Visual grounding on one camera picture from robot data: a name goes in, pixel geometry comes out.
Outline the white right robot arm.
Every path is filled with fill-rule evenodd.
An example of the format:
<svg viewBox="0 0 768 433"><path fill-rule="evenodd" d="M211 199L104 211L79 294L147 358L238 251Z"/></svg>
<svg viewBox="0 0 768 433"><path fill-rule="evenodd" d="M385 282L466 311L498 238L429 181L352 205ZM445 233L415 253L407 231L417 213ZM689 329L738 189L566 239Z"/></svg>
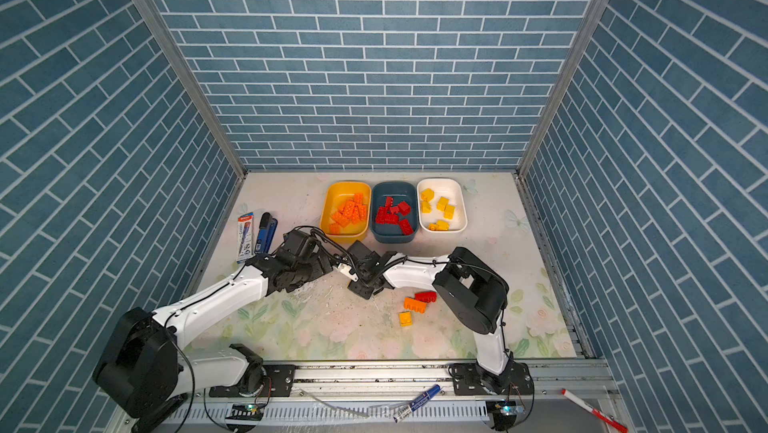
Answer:
<svg viewBox="0 0 768 433"><path fill-rule="evenodd" d="M473 332L476 360L453 363L448 374L457 396L511 396L535 393L529 368L513 359L504 338L509 286L490 266L464 247L434 258L389 251L379 255L355 242L331 260L350 279L348 288L369 299L383 289L416 288L435 292L454 316Z"/></svg>

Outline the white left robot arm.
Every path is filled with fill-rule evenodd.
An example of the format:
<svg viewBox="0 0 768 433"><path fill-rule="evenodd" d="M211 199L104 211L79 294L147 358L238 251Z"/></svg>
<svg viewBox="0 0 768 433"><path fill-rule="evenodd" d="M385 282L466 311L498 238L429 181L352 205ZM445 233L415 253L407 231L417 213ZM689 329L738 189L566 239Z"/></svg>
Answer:
<svg viewBox="0 0 768 433"><path fill-rule="evenodd" d="M272 253L257 253L200 293L152 312L123 314L105 346L94 382L133 418L145 418L198 390L233 387L258 396L266 382L262 357L240 343L194 360L184 349L231 313L268 295L290 292L344 266L320 240L292 230Z"/></svg>

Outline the red two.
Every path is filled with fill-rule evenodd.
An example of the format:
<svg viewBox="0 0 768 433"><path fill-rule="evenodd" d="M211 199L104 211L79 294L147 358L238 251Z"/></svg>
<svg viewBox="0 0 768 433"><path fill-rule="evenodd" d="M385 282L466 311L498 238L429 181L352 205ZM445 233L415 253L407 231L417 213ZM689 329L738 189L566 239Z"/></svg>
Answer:
<svg viewBox="0 0 768 433"><path fill-rule="evenodd" d="M375 225L396 226L399 235L408 236L414 233L413 225L409 219L411 213L411 205L406 200L385 196L383 205L377 208Z"/></svg>

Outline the orange brick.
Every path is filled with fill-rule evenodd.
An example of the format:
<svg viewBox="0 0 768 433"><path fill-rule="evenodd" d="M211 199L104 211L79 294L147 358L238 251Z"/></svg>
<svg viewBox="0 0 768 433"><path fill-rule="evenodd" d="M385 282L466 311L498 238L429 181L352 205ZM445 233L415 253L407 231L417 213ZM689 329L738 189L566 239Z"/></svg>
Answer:
<svg viewBox="0 0 768 433"><path fill-rule="evenodd" d="M340 197L331 209L328 232L332 235L351 235L363 231L367 221L367 203L363 193Z"/></svg>

